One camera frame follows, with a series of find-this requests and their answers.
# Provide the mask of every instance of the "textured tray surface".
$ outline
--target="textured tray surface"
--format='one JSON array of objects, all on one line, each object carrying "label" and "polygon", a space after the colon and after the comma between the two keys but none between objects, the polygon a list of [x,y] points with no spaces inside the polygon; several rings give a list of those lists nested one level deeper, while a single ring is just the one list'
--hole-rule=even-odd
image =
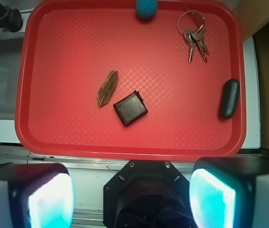
[{"label": "textured tray surface", "polygon": [[[219,117],[223,85],[232,78],[228,28],[219,16],[204,13],[208,63],[197,46],[189,64],[189,46],[176,28],[183,12],[159,9],[148,22],[133,9],[56,9],[44,15],[33,44],[23,123],[32,138],[53,148],[80,145],[77,156],[87,156],[84,146],[216,155],[233,140],[232,120]],[[196,26],[185,16],[181,28]],[[119,71],[116,89],[99,108],[96,94],[111,70]],[[124,127],[112,105],[135,90],[149,113]]]}]

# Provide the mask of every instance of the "black faucet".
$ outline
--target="black faucet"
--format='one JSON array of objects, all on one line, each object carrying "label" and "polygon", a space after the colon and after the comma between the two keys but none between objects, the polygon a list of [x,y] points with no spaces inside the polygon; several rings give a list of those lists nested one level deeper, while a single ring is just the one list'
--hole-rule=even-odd
[{"label": "black faucet", "polygon": [[0,28],[7,28],[10,32],[17,32],[23,24],[20,11],[3,6],[0,3]]}]

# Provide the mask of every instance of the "blue ball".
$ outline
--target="blue ball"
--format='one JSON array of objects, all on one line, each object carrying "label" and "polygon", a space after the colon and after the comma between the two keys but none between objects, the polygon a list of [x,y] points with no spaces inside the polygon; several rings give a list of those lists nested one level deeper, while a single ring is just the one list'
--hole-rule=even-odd
[{"label": "blue ball", "polygon": [[157,12],[158,2],[157,0],[137,0],[135,9],[141,18],[150,19]]}]

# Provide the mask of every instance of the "key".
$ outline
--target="key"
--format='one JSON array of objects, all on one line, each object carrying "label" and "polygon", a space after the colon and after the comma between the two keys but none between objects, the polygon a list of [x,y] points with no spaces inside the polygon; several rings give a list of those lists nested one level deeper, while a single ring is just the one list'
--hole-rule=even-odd
[{"label": "key", "polygon": [[192,61],[192,57],[193,57],[193,53],[195,52],[195,41],[192,37],[192,34],[186,34],[185,33],[185,39],[187,41],[187,43],[189,44],[189,57],[188,57],[188,62],[191,63]]},{"label": "key", "polygon": [[192,34],[192,37],[197,42],[197,44],[200,48],[201,54],[203,56],[203,59],[207,63],[207,58],[206,58],[205,53],[209,55],[209,52],[208,52],[208,49],[204,43],[204,34],[202,32],[194,32]]},{"label": "key", "polygon": [[201,46],[203,47],[204,52],[206,52],[206,54],[209,55],[209,51],[208,51],[208,49],[206,47],[206,44],[204,42],[204,34],[203,34],[203,32],[194,32],[192,35],[193,35],[193,38],[195,39],[195,41],[197,43],[200,42]]}]

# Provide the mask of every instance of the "red tray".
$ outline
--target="red tray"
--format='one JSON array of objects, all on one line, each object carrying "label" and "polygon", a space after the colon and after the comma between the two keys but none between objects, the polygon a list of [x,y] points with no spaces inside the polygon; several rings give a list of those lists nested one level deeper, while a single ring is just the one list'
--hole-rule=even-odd
[{"label": "red tray", "polygon": [[[205,16],[203,62],[176,23],[186,8]],[[180,27],[196,29],[185,15]],[[109,103],[96,94],[119,71]],[[241,93],[235,116],[219,116],[223,86],[235,78]],[[138,90],[148,114],[124,127],[113,104]],[[195,161],[232,156],[246,134],[240,26],[210,0],[158,1],[152,20],[134,0],[46,0],[31,13],[24,38],[16,132],[35,153],[136,160]]]}]

